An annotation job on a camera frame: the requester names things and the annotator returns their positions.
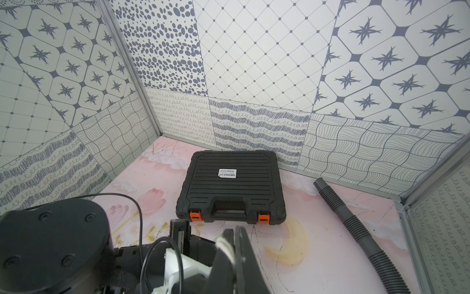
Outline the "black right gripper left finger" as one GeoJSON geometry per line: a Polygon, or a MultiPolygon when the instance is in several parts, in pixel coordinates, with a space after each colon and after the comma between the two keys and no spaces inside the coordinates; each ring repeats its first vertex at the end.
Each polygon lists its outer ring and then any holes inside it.
{"type": "MultiPolygon", "coordinates": [[[[220,235],[228,239],[234,246],[234,230],[226,229],[220,235]]],[[[207,281],[208,294],[233,294],[235,283],[235,269],[232,268],[231,263],[223,254],[222,251],[216,248],[217,252],[212,265],[211,273],[207,281]]]]}

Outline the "cream cloth drawstring bag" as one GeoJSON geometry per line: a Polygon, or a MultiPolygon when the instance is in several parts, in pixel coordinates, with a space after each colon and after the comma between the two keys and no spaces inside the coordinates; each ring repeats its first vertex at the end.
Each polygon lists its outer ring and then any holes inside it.
{"type": "Polygon", "coordinates": [[[215,246],[218,250],[222,251],[226,258],[231,263],[233,269],[236,268],[236,256],[233,245],[223,236],[219,236],[215,241],[215,246]]]}

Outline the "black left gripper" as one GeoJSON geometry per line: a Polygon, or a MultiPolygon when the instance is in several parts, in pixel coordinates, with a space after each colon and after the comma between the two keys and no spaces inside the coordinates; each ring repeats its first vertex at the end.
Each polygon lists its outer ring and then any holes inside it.
{"type": "Polygon", "coordinates": [[[219,294],[220,267],[217,263],[215,242],[192,234],[187,220],[172,220],[170,235],[177,245],[182,259],[183,283],[180,283],[179,263],[173,247],[166,241],[156,246],[129,246],[115,249],[115,270],[119,274],[113,279],[115,294],[140,294],[142,264],[145,294],[219,294]]]}

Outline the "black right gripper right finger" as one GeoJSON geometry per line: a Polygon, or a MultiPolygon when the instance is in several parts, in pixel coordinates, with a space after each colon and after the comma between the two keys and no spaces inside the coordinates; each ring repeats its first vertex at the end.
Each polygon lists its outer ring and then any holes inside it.
{"type": "Polygon", "coordinates": [[[244,227],[235,229],[235,293],[269,294],[244,227]]]}

